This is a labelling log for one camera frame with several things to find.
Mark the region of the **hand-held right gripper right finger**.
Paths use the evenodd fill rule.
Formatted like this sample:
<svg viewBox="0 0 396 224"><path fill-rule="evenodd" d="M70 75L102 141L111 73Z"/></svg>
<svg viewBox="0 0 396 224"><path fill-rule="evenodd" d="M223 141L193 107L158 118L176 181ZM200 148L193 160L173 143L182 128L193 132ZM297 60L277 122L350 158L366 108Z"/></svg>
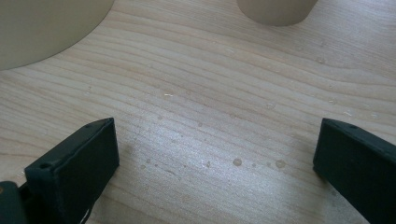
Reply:
<svg viewBox="0 0 396 224"><path fill-rule="evenodd" d="M396 224L395 145L358 126L324 119L313 164L370 224Z"/></svg>

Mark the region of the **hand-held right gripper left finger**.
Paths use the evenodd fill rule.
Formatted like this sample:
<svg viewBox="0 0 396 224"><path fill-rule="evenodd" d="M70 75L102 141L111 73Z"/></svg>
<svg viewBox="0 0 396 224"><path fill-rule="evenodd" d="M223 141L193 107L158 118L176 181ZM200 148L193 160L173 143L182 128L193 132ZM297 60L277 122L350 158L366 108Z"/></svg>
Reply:
<svg viewBox="0 0 396 224"><path fill-rule="evenodd" d="M49 224L82 224L120 165L113 118L84 125L24 169Z"/></svg>

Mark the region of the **beige container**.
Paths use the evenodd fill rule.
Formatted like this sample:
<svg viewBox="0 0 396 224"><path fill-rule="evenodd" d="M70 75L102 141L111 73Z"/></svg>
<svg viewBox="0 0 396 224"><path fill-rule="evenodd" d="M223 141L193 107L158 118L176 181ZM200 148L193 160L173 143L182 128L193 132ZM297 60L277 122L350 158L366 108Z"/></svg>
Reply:
<svg viewBox="0 0 396 224"><path fill-rule="evenodd" d="M115 0L0 0L0 71L70 48L105 18Z"/></svg>

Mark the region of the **brown paper cup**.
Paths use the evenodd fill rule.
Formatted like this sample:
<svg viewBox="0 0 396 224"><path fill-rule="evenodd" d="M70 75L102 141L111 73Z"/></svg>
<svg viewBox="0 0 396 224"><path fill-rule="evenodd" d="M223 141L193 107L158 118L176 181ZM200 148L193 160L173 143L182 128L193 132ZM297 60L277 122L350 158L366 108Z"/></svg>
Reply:
<svg viewBox="0 0 396 224"><path fill-rule="evenodd" d="M240 10L255 22L289 26L303 21L318 0L236 0Z"/></svg>

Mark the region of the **spilled water droplets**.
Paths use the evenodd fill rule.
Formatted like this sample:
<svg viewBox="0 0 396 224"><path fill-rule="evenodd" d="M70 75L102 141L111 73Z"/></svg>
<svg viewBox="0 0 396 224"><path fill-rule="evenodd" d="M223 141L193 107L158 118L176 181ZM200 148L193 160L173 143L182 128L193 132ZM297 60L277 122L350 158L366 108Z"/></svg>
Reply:
<svg viewBox="0 0 396 224"><path fill-rule="evenodd" d="M215 164L210 154L235 167L260 162L285 166L293 155L307 163L322 119L369 116L375 103L331 92L198 88L137 92L126 105L140 140L153 140L155 146L172 141L184 151L192 147L209 168Z"/></svg>

